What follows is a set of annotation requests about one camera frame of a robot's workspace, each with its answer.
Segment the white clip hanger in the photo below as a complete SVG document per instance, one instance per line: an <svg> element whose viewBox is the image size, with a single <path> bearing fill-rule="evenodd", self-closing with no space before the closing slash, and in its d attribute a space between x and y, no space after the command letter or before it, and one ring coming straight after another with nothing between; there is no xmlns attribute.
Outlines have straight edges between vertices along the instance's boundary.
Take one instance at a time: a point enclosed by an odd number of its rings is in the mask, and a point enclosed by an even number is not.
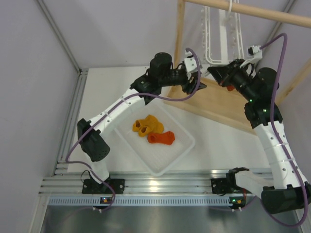
<svg viewBox="0 0 311 233"><path fill-rule="evenodd" d="M203 6L201 21L204 61L207 64L221 66L244 58L240 14Z"/></svg>

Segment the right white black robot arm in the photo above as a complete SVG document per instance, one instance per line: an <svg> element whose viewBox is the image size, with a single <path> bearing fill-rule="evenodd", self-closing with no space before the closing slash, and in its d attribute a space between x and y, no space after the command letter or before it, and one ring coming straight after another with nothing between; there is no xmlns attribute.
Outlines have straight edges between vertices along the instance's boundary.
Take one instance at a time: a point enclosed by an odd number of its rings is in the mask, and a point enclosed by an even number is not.
<svg viewBox="0 0 311 233"><path fill-rule="evenodd" d="M311 185L299 170L284 132L283 118L276 104L271 103L277 72L261 68L254 76L242 67L243 59L226 66L209 67L207 71L217 84L228 90L237 90L246 100L244 113L258 136L273 180L267 181L249 169L240 167L226 174L227 188L231 192L241 189L261 199L270 214L302 209L311 202Z"/></svg>

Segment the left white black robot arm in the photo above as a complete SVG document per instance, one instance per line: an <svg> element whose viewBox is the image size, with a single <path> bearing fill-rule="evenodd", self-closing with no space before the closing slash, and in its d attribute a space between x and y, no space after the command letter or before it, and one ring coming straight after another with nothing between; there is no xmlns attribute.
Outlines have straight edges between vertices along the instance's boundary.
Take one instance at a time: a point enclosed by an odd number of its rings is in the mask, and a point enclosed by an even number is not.
<svg viewBox="0 0 311 233"><path fill-rule="evenodd" d="M206 87L201 83L200 59L189 48L186 49L185 59L177 67L173 67L168 53L157 53L145 73L135 79L114 104L89 120L83 118L78 121L77 144L87 158L89 179L86 184L92 194L105 193L110 187L110 174L104 163L110 147L104 139L135 110L160 98L162 88L178 85L188 99Z"/></svg>

